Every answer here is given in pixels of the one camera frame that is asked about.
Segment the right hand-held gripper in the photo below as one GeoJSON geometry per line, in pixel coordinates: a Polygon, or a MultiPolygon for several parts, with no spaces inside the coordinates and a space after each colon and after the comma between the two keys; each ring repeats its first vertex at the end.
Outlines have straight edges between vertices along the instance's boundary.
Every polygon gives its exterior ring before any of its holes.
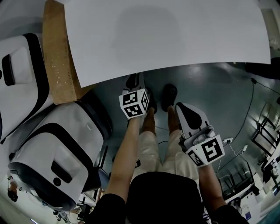
{"type": "Polygon", "coordinates": [[[208,126],[208,118],[202,110],[178,102],[175,112],[179,128],[185,136],[180,138],[179,145],[197,167],[209,165],[225,155],[220,135],[214,132],[212,126],[208,126]]]}

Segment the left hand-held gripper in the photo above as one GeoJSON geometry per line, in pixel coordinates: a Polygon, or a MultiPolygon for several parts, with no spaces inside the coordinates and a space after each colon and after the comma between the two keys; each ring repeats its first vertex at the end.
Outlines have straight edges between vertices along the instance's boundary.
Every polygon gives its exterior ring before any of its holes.
{"type": "Polygon", "coordinates": [[[146,114],[149,98],[145,89],[144,74],[134,73],[127,77],[124,90],[136,90],[119,96],[120,108],[127,119],[146,114]]]}

